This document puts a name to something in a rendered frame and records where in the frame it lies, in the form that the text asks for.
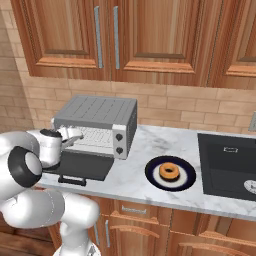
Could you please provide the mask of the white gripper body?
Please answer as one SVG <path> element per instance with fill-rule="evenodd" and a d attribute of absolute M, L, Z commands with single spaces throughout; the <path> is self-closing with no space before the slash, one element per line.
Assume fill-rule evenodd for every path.
<path fill-rule="evenodd" d="M 74 127 L 61 127 L 60 133 L 62 135 L 62 147 L 66 148 L 72 145 L 76 140 L 82 139 L 82 132 Z"/>

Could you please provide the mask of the dark toaster oven door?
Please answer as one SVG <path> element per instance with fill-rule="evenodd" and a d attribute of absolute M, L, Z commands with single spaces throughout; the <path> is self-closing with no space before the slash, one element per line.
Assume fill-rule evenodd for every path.
<path fill-rule="evenodd" d="M 114 158 L 112 156 L 87 154 L 82 151 L 63 151 L 60 163 L 56 166 L 44 169 L 44 172 L 68 177 L 104 181 L 113 163 Z"/>

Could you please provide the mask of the grey toaster oven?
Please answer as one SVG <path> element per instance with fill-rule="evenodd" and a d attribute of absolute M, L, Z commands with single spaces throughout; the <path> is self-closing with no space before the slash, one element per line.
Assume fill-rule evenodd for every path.
<path fill-rule="evenodd" d="M 96 155 L 112 156 L 125 160 L 128 157 L 132 141 L 137 129 L 137 100 L 133 98 L 116 98 L 104 96 L 76 95 L 68 101 L 52 118 L 55 130 L 61 127 L 80 127 L 108 129 L 112 131 L 113 153 L 91 153 Z M 117 134 L 123 139 L 118 141 Z M 116 149 L 121 147 L 123 153 L 118 154 Z"/>

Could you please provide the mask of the dark blue white plate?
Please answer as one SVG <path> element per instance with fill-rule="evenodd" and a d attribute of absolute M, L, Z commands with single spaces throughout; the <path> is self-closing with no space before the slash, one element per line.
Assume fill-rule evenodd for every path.
<path fill-rule="evenodd" d="M 167 179 L 160 175 L 160 166 L 167 163 L 175 164 L 179 169 L 179 174 L 173 179 Z M 151 159 L 146 164 L 145 175 L 147 180 L 155 187 L 171 192 L 184 191 L 196 181 L 194 167 L 176 156 L 159 156 Z"/>

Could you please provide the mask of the brown bagel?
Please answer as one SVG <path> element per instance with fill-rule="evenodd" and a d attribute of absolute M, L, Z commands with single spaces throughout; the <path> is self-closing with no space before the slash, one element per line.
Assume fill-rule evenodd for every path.
<path fill-rule="evenodd" d="M 180 171 L 176 164 L 165 162 L 159 167 L 159 175 L 165 180 L 173 181 L 179 177 Z"/>

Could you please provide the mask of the wooden drawer front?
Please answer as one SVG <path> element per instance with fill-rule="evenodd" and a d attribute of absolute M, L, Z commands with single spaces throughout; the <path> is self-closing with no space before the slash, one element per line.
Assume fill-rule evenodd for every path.
<path fill-rule="evenodd" d="M 147 209 L 147 213 L 144 215 L 132 212 L 124 212 L 122 211 L 122 205 L 127 208 L 135 208 L 140 210 Z M 170 208 L 121 200 L 113 200 L 111 202 L 110 213 L 112 216 L 116 215 L 119 217 L 129 217 L 136 220 L 145 219 L 149 223 L 162 225 L 168 225 L 171 217 Z"/>

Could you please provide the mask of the dark grey sink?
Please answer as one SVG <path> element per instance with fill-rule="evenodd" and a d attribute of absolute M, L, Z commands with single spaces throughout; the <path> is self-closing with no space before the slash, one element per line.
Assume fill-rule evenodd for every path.
<path fill-rule="evenodd" d="M 203 192 L 256 202 L 256 139 L 198 133 Z"/>

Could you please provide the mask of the wooden wall cupboard door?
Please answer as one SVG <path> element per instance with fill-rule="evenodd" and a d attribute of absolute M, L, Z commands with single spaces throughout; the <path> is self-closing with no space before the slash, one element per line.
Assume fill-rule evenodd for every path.
<path fill-rule="evenodd" d="M 120 69 L 113 7 L 118 6 Z M 108 0 L 112 79 L 203 86 L 218 4 L 213 0 Z"/>
<path fill-rule="evenodd" d="M 256 0 L 223 0 L 207 86 L 256 89 Z"/>
<path fill-rule="evenodd" d="M 107 0 L 11 0 L 29 74 L 108 81 Z M 99 6 L 103 68 L 98 67 L 94 7 Z"/>

